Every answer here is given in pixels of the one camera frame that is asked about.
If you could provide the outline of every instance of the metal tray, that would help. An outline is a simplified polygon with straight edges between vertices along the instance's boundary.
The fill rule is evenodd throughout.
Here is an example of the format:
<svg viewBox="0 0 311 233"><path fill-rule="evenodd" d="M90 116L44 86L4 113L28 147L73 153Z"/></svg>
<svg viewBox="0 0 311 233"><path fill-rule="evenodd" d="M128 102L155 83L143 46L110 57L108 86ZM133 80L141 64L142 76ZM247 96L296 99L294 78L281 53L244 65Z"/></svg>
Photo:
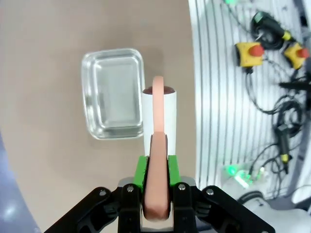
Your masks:
<svg viewBox="0 0 311 233"><path fill-rule="evenodd" d="M86 124L97 139L136 138L143 134L143 60L134 49L88 53L82 60Z"/></svg>

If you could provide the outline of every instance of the screw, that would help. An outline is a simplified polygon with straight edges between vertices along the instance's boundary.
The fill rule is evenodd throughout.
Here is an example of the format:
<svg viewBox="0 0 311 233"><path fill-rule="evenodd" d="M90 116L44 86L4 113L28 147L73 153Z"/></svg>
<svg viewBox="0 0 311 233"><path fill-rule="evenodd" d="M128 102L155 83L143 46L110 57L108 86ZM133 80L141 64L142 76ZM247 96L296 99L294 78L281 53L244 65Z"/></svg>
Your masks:
<svg viewBox="0 0 311 233"><path fill-rule="evenodd" d="M100 192L99 192L99 196L105 196L107 193L106 193L106 191L105 190L101 190Z"/></svg>
<svg viewBox="0 0 311 233"><path fill-rule="evenodd" d="M210 188L206 190L206 193L207 195L210 195L210 196L214 195L214 191Z"/></svg>
<svg viewBox="0 0 311 233"><path fill-rule="evenodd" d="M179 190L181 190L181 191L183 191L183 190L186 189L185 185L182 184L182 183L178 186L178 188L179 188Z"/></svg>
<svg viewBox="0 0 311 233"><path fill-rule="evenodd" d="M127 187L127 191L128 191L129 193L131 193L133 190L134 190L134 187L133 187L133 186L128 186L128 187Z"/></svg>

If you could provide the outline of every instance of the gray floor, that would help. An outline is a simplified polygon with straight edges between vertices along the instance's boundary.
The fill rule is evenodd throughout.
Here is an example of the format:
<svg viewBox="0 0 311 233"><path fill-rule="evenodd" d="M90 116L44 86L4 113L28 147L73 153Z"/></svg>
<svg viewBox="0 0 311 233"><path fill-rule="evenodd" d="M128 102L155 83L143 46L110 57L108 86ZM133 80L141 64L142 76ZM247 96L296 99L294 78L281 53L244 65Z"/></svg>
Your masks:
<svg viewBox="0 0 311 233"><path fill-rule="evenodd" d="M0 232L40 233L8 165L0 134Z"/></svg>

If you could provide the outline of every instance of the green gripper pad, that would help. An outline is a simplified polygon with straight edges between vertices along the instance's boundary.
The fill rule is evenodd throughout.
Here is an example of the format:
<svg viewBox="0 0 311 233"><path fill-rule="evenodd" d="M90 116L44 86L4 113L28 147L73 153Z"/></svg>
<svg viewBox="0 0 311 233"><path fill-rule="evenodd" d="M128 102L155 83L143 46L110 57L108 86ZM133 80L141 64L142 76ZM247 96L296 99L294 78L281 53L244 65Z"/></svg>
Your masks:
<svg viewBox="0 0 311 233"><path fill-rule="evenodd" d="M178 161L176 155L169 155L168 158L169 164L169 173L170 173L170 186L174 186L175 184L181 182L181 178L178 170Z"/></svg>
<svg viewBox="0 0 311 233"><path fill-rule="evenodd" d="M138 159L134 181L133 184L136 184L138 188L140 188L141 192L143 192L144 188L144 180L145 180L145 173L147 169L148 163L148 156L140 156Z"/></svg>

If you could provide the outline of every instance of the brown tabletop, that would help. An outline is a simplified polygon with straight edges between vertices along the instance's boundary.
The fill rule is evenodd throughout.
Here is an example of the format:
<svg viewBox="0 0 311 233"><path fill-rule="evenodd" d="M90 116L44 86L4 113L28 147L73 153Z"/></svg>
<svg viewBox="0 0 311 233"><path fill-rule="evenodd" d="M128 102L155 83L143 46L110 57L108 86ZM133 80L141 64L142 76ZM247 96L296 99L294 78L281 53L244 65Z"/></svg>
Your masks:
<svg viewBox="0 0 311 233"><path fill-rule="evenodd" d="M97 186L133 176L143 138L101 141L86 129L85 53L135 48L146 86L177 90L180 173L195 175L195 106L187 0L3 0L0 130L23 197L46 230ZM116 232L116 223L104 232Z"/></svg>

